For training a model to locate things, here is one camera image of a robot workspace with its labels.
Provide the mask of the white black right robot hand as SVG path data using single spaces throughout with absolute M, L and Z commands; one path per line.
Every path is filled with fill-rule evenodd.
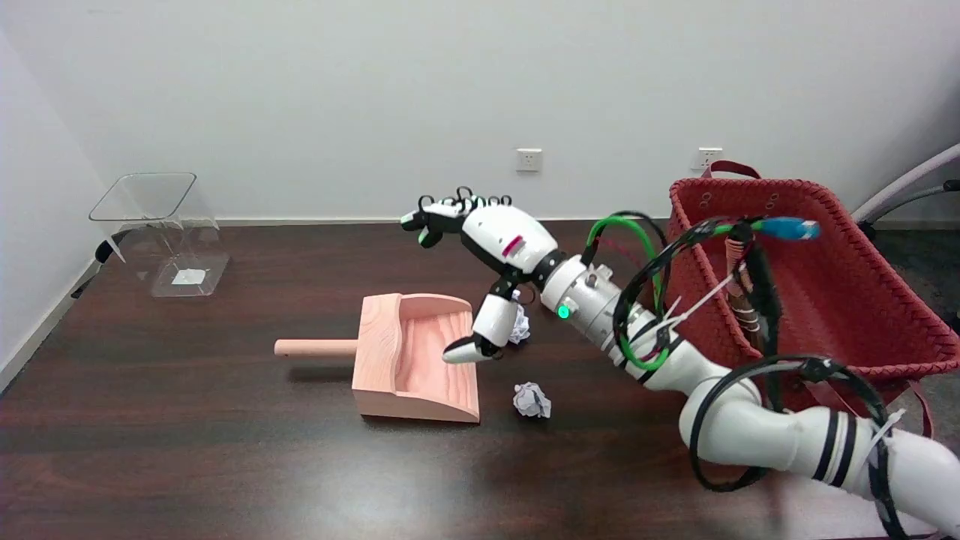
M 469 336 L 449 343 L 442 359 L 466 365 L 500 357 L 518 320 L 514 291 L 521 284 L 545 289 L 549 277 L 567 256 L 537 219 L 513 206 L 508 196 L 476 196 L 470 190 L 456 197 L 421 196 L 418 208 L 399 219 L 401 228 L 417 232 L 422 248 L 432 248 L 445 235 L 460 237 L 469 252 L 497 273 L 474 316 Z

